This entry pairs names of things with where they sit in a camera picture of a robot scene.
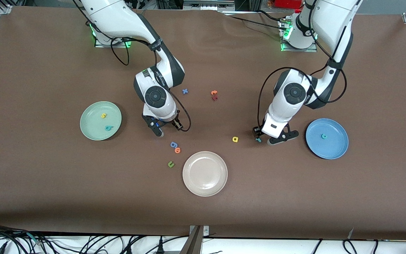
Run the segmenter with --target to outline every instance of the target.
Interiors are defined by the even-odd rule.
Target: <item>brown table surface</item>
[[[14,7],[1,17],[0,224],[158,235],[206,224],[216,236],[298,238],[345,238],[355,227],[354,238],[406,238],[400,16],[356,16],[345,96],[318,110],[303,107],[290,122],[300,136],[277,146],[251,135],[259,89],[276,68],[319,69],[327,60],[322,52],[281,52],[275,29],[215,11],[145,17],[185,67],[183,84],[172,91],[192,117],[190,132],[165,127],[157,138],[142,120],[133,79],[154,62],[144,45],[133,42],[126,67],[110,49],[93,47],[75,8]],[[259,14],[243,17],[273,24]],[[125,59],[124,49],[116,52]],[[265,88],[261,117],[278,76]],[[333,96],[342,87],[340,79]],[[219,92],[216,102],[212,90]],[[88,140],[79,118],[104,100],[120,107],[123,124],[110,140]],[[320,159],[306,147],[306,126],[321,117],[349,135],[340,159]],[[186,159],[198,151],[213,151],[228,166],[226,186],[209,198],[193,195],[182,180]]]

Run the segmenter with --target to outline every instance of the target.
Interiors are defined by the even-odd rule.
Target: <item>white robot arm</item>
[[[288,122],[302,105],[312,109],[325,106],[350,50],[353,41],[351,24],[362,1],[306,0],[302,12],[290,16],[294,29],[287,42],[292,47],[308,48],[314,42],[309,28],[311,19],[314,34],[327,43],[332,56],[321,79],[303,74],[298,69],[289,69],[280,75],[263,124],[253,128],[257,138],[262,134],[271,136],[269,145],[295,138],[298,132],[289,132]]]
[[[148,42],[161,60],[154,66],[138,73],[134,78],[134,90],[144,102],[142,117],[153,132],[162,137],[160,120],[171,122],[182,129],[178,120],[176,103],[169,89],[183,82],[185,72],[179,61],[170,53],[161,37],[150,23],[140,14],[134,13],[124,0],[81,0],[84,15],[98,27],[96,34],[100,42],[113,43],[129,41],[140,37]]]

